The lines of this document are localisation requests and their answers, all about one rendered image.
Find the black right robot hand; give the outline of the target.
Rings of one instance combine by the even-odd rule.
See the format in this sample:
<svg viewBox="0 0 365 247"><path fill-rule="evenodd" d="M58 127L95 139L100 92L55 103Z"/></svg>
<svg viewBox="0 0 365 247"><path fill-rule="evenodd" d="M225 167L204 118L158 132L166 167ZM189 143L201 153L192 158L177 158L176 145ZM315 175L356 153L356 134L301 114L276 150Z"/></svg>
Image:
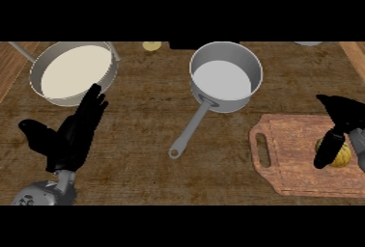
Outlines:
<svg viewBox="0 0 365 247"><path fill-rule="evenodd" d="M365 130L365 103L343 97L318 95L325 106L334 127L325 133L319 149L313 158L313 166L322 169L337 157L344 144L344 134L359 127Z"/></svg>

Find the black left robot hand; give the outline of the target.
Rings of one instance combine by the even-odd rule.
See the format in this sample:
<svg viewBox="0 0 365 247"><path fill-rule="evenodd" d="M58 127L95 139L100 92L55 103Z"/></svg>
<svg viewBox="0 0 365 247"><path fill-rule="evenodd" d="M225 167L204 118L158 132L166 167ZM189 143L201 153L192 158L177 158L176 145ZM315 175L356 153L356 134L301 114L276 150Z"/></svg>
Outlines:
<svg viewBox="0 0 365 247"><path fill-rule="evenodd" d="M59 130L52 130L33 119L19 122L30 148L47 157L47 172L53 173L58 170L75 172L83 166L108 106L103 99L102 86L95 84L84 94L75 113L65 118Z"/></svg>

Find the yellow squash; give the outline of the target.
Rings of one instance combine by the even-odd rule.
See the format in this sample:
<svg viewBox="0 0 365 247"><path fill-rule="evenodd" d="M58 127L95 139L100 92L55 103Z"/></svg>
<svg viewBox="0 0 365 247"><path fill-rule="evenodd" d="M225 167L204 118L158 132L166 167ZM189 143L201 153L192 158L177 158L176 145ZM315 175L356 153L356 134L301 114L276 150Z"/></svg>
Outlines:
<svg viewBox="0 0 365 247"><path fill-rule="evenodd" d="M337 157L332 163L330 164L330 166L335 168L341 168L349 164L349 161L350 161L350 147L347 144L343 144Z"/></svg>

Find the wooden cutting board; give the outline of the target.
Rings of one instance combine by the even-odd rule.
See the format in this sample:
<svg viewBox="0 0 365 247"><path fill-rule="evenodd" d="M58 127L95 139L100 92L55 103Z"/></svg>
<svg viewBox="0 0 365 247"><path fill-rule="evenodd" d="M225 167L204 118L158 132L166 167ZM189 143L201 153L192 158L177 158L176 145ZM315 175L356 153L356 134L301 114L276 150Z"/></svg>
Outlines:
<svg viewBox="0 0 365 247"><path fill-rule="evenodd" d="M262 115L250 131L253 163L279 195L365 198L355 157L344 168L313 167L315 144L332 126L328 116Z"/></svg>

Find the grey pan with cream inside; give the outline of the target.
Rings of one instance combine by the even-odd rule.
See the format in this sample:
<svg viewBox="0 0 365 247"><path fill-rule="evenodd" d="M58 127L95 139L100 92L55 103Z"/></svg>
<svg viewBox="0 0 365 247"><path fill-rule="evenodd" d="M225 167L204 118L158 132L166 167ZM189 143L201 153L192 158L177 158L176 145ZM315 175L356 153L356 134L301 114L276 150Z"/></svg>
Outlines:
<svg viewBox="0 0 365 247"><path fill-rule="evenodd" d="M59 41L37 58L15 41L10 45L31 62L31 89L55 105L78 106L93 84L99 84L105 92L120 61L109 41Z"/></svg>

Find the pale yellow round object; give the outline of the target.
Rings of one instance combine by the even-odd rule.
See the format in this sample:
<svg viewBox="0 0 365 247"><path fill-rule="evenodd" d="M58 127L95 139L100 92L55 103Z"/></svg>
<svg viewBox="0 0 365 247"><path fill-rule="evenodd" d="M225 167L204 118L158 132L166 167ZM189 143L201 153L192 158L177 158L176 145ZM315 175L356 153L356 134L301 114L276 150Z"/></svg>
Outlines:
<svg viewBox="0 0 365 247"><path fill-rule="evenodd" d="M161 41L145 41L142 43L142 48L146 51L155 51L160 49L163 42Z"/></svg>

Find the black box-shaped object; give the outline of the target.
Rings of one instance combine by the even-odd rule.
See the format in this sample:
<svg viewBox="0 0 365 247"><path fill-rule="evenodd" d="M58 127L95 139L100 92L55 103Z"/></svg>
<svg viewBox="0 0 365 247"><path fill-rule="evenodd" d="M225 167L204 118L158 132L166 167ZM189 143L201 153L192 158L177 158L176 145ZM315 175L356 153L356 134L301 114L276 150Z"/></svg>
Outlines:
<svg viewBox="0 0 365 247"><path fill-rule="evenodd" d="M170 41L168 44L174 50L198 50L205 46L236 45L238 41Z"/></svg>

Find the grey long-handled pot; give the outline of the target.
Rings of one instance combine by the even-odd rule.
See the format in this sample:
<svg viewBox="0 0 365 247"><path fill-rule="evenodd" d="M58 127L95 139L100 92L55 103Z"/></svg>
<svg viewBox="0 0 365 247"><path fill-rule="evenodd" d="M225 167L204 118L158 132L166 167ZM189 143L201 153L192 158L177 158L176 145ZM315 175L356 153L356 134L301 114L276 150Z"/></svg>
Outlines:
<svg viewBox="0 0 365 247"><path fill-rule="evenodd" d="M263 65L254 52L231 41L214 41L195 51L189 61L191 92L197 112L168 149L177 159L208 111L232 113L248 103L263 83Z"/></svg>

